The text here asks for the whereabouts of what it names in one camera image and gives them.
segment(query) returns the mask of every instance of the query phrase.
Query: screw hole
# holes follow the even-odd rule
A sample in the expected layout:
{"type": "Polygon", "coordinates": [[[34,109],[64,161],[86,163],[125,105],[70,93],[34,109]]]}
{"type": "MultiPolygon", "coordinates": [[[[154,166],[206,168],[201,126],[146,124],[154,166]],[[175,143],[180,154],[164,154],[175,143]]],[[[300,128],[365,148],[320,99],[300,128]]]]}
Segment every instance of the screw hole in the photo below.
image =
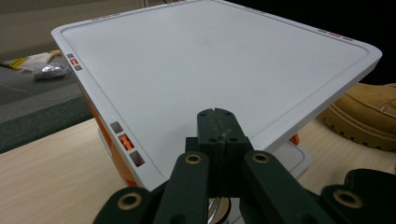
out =
{"type": "Polygon", "coordinates": [[[142,196],[138,193],[127,193],[119,198],[117,205],[122,210],[131,210],[136,208],[142,202],[142,196]]]}
{"type": "Polygon", "coordinates": [[[201,162],[201,157],[196,154],[190,154],[184,160],[189,164],[197,164],[201,162]]]}
{"type": "Polygon", "coordinates": [[[265,163],[270,160],[267,156],[265,156],[264,154],[261,154],[261,153],[253,154],[252,159],[259,163],[265,163]]]}
{"type": "Polygon", "coordinates": [[[363,206],[361,198],[348,190],[338,189],[332,194],[332,196],[337,202],[346,207],[360,208],[363,206]]]}

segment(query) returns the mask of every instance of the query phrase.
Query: white plastic tray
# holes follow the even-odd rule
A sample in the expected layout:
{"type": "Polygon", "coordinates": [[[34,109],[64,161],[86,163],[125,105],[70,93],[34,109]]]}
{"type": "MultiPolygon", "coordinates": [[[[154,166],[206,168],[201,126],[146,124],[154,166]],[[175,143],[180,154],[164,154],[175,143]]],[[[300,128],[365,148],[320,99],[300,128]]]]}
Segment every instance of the white plastic tray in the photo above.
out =
{"type": "Polygon", "coordinates": [[[279,148],[371,70],[368,44],[217,0],[143,8],[52,31],[114,140],[117,122],[145,164],[138,183],[170,176],[196,114],[233,112],[256,149],[279,148]]]}

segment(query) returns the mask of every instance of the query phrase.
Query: plastic bag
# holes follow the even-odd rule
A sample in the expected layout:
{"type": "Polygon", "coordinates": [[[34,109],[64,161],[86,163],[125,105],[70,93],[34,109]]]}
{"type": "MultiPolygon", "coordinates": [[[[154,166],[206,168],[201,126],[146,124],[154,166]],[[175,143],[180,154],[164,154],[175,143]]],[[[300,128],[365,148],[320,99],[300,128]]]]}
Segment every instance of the plastic bag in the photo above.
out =
{"type": "Polygon", "coordinates": [[[46,63],[33,69],[32,76],[34,79],[64,77],[69,72],[71,72],[71,69],[67,64],[46,63]]]}

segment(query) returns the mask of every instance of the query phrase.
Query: leather boot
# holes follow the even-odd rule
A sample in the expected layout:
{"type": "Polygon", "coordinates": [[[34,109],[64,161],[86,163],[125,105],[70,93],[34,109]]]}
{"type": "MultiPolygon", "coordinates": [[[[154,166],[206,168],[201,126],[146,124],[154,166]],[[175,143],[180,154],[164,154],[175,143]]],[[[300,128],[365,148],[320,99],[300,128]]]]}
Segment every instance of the leather boot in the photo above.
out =
{"type": "Polygon", "coordinates": [[[359,83],[319,117],[358,144],[396,151],[396,84],[359,83]]]}

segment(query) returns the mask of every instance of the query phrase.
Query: table surface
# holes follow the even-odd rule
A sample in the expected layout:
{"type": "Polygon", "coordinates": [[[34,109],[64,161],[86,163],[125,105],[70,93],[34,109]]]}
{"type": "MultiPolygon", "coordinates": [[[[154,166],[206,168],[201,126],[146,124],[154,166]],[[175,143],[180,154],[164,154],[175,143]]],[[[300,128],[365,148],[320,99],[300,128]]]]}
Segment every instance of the table surface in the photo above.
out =
{"type": "MultiPolygon", "coordinates": [[[[92,223],[125,186],[90,119],[0,155],[0,223],[92,223]]],[[[312,163],[298,181],[320,193],[348,171],[394,173],[396,153],[357,145],[318,119],[300,131],[312,163]]]]}

